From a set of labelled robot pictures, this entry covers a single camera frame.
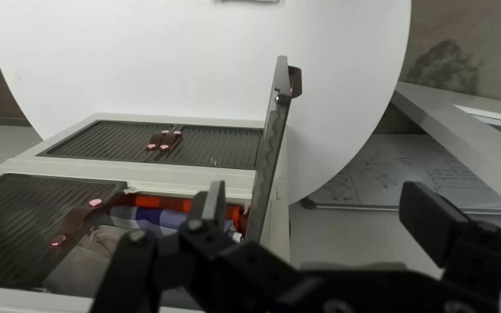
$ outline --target perforated metal sheet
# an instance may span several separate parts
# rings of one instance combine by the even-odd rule
[[[171,153],[146,151],[153,133],[174,125],[136,121],[97,121],[45,156],[172,165],[254,168],[261,128],[184,125],[183,142]]]
[[[124,182],[63,177],[0,177],[0,286],[42,283],[66,250],[49,252],[61,219],[91,198],[110,201]]]

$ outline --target metal mesh tray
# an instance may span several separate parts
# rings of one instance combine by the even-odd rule
[[[38,286],[68,252],[47,248],[61,219],[91,198],[108,203],[124,187],[125,182],[113,180],[2,175],[0,286]]]
[[[113,161],[254,168],[261,128],[184,125],[183,142],[171,153],[146,151],[153,133],[169,123],[96,121],[42,156]]]

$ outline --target metal plate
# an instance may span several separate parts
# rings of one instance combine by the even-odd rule
[[[38,286],[68,252],[47,248],[61,219],[91,198],[110,201],[124,187],[125,182],[113,180],[2,175],[0,286]]]
[[[223,168],[254,168],[261,128],[184,125],[183,142],[171,153],[146,151],[153,133],[171,123],[96,121],[42,156],[113,161],[172,163]]]

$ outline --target white circular disc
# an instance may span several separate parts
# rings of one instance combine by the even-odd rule
[[[97,111],[263,119],[277,55],[303,69],[289,194],[338,173],[402,67],[409,0],[0,0],[0,67],[54,135]]]

